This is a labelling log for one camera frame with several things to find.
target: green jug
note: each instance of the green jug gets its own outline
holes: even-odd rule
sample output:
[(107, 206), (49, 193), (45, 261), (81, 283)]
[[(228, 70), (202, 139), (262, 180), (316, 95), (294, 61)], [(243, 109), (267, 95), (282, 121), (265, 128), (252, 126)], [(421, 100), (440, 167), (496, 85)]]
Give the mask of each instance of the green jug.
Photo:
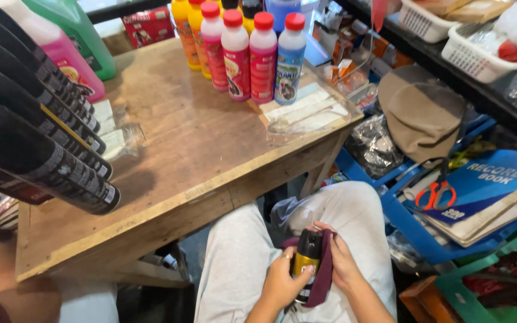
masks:
[(33, 12), (67, 34), (101, 80), (115, 76), (115, 60), (77, 0), (23, 0)]

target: red box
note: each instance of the red box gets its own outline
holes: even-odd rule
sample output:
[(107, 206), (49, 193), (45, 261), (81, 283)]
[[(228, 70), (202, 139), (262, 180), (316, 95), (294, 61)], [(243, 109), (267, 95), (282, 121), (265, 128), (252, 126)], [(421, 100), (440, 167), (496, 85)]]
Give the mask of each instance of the red box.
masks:
[(175, 37), (169, 9), (164, 6), (121, 18), (135, 48)]

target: white plastic basket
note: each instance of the white plastic basket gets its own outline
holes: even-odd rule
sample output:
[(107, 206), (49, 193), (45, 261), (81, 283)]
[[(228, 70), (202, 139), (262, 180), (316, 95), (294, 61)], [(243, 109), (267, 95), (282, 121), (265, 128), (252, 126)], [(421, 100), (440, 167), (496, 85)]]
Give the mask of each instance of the white plastic basket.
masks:
[(402, 0), (398, 22), (402, 28), (412, 31), (430, 44), (448, 38), (448, 30), (458, 24), (439, 18), (412, 0)]
[(450, 28), (450, 39), (442, 50), (442, 58), (477, 81), (491, 83), (517, 70), (517, 63), (500, 59), (467, 39), (483, 27), (484, 24), (460, 24)]

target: person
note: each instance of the person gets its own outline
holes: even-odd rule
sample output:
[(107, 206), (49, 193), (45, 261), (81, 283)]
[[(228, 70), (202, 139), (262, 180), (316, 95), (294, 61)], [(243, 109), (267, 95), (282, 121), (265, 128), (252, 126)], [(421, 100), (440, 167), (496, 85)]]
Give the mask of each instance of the person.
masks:
[(195, 323), (395, 322), (396, 292), (384, 217), (370, 185), (330, 185), (301, 201), (277, 203), (270, 217), (285, 236), (298, 236), (304, 228), (338, 233), (330, 242), (334, 270), (326, 301), (311, 309), (294, 303), (313, 268), (296, 279), (290, 276), (296, 248), (274, 247), (253, 203), (211, 227)]
[(36, 276), (15, 279), (15, 240), (0, 242), (0, 323), (118, 323), (117, 286)]

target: gold spray can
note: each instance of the gold spray can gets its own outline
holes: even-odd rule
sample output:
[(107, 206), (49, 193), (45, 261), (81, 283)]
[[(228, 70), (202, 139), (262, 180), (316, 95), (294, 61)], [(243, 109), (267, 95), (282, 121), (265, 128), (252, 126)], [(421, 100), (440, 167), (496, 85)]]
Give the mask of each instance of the gold spray can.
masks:
[(306, 284), (305, 288), (300, 290), (295, 301), (305, 304), (310, 296), (312, 284), (317, 277), (318, 268), (320, 266), (320, 258), (322, 257), (322, 236), (317, 232), (304, 229), (300, 234), (296, 256), (294, 258), (294, 266), (292, 268), (292, 277), (297, 278), (306, 270), (309, 265), (314, 266), (314, 274)]

